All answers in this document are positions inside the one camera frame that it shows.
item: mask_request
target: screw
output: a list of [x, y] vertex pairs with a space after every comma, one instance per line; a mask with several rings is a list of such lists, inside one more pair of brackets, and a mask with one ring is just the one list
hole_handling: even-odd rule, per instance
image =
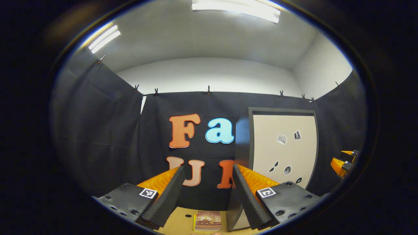
[[279, 210], [278, 212], [276, 212], [276, 215], [283, 215], [285, 212], [283, 210]]

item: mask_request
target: table surface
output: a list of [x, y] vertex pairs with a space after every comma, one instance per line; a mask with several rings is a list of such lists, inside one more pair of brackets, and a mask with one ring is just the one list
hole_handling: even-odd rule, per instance
[[[197, 214], [199, 210], [187, 209], [182, 207], [177, 207], [173, 213], [171, 213], [164, 227], [161, 227], [159, 230], [156, 230], [159, 233], [166, 235], [210, 235], [214, 232], [194, 232], [193, 231], [193, 215]], [[236, 231], [228, 232], [227, 224], [227, 212], [221, 211], [221, 220], [222, 220], [222, 229], [221, 233], [223, 235], [250, 235], [256, 234], [263, 230], [252, 230], [251, 228], [241, 229]]]

